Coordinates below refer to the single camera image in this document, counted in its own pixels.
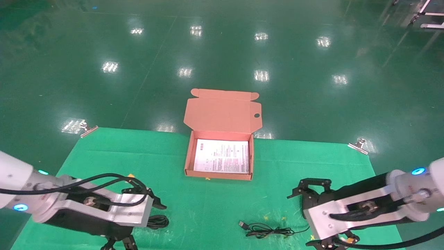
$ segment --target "green cloth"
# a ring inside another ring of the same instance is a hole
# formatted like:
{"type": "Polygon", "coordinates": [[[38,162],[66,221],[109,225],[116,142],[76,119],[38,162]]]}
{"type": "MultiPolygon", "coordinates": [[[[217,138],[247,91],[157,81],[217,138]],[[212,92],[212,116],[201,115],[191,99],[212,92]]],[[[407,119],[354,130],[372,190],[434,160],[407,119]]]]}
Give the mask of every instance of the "green cloth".
{"type": "MultiPolygon", "coordinates": [[[[254,140],[252,181],[186,177],[183,171],[188,136],[99,128],[80,139],[59,174],[87,178],[100,173],[133,174],[153,189],[168,208],[154,209],[170,220],[165,229],[136,228],[139,249],[313,249],[310,230],[290,237],[245,237],[238,225],[263,222],[271,227],[307,228],[300,198],[287,199],[299,180],[330,178],[339,188],[374,176],[368,156],[344,144],[254,140]]],[[[121,183],[111,190],[128,187],[121,183]]],[[[395,226],[355,231],[363,244],[400,241],[395,226]]],[[[12,250],[99,250],[106,240],[81,232],[29,221],[12,250]]],[[[122,243],[115,244],[117,250],[122,243]]]]}

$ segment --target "printed instruction sheet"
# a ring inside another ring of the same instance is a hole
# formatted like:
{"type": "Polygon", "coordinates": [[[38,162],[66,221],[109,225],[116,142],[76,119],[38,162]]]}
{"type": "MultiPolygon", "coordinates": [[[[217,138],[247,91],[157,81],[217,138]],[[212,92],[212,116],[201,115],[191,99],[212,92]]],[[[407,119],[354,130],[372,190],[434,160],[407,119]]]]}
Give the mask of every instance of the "printed instruction sheet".
{"type": "Polygon", "coordinates": [[[194,170],[249,173],[247,141],[197,140],[194,170]]]}

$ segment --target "box lid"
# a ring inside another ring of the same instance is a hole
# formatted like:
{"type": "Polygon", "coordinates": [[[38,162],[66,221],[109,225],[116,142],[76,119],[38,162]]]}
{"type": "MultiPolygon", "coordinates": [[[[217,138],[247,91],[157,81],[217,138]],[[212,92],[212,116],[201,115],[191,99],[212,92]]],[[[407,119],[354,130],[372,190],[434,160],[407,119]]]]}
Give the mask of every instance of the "box lid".
{"type": "Polygon", "coordinates": [[[192,89],[183,122],[196,131],[251,134],[262,127],[262,106],[252,102],[258,93],[192,89]]]}

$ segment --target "cardboard box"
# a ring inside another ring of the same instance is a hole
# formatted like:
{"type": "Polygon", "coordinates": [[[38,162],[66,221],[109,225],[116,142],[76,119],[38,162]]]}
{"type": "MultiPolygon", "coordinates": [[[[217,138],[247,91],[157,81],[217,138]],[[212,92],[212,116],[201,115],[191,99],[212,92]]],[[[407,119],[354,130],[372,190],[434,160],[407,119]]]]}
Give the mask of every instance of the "cardboard box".
{"type": "Polygon", "coordinates": [[[252,102],[258,93],[192,89],[183,122],[193,131],[185,160],[185,175],[250,181],[253,177],[253,132],[262,127],[262,107],[252,102]],[[250,173],[210,173],[194,171],[197,139],[248,141],[250,173]]]}

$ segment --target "green epoxy floor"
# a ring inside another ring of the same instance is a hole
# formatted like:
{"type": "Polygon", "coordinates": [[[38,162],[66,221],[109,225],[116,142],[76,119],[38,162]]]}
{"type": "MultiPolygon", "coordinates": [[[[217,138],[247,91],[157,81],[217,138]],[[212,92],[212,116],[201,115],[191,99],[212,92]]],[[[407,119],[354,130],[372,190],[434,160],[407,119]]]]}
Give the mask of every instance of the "green epoxy floor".
{"type": "MultiPolygon", "coordinates": [[[[407,26],[420,6],[3,0],[0,150],[55,174],[79,139],[61,132],[66,121],[188,134],[190,90],[209,88],[260,94],[263,128],[256,137],[339,143],[363,137],[377,174],[427,165],[444,157],[444,35],[419,26],[444,20],[423,16],[407,26]],[[131,34],[135,28],[143,32],[131,34]],[[119,64],[115,73],[102,71],[106,61],[119,64]]],[[[443,9],[442,1],[428,8],[443,9]]],[[[26,219],[0,210],[0,249],[10,247],[26,219]]],[[[398,228],[405,240],[443,223],[442,214],[433,214],[398,228]]]]}

